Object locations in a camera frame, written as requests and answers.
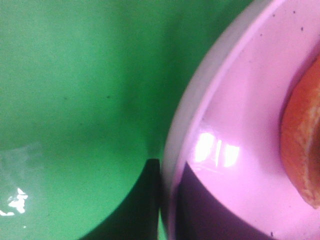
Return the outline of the pink round plate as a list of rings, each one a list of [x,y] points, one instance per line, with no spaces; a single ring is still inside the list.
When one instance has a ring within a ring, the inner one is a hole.
[[[210,48],[190,80],[162,162],[166,237],[317,240],[320,212],[289,180],[280,125],[295,84],[320,52],[317,0],[254,0]]]

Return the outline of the burger with lettuce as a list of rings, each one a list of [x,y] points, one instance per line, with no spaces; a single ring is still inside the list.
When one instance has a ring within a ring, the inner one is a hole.
[[[320,207],[320,60],[293,89],[280,128],[285,171],[303,200]]]

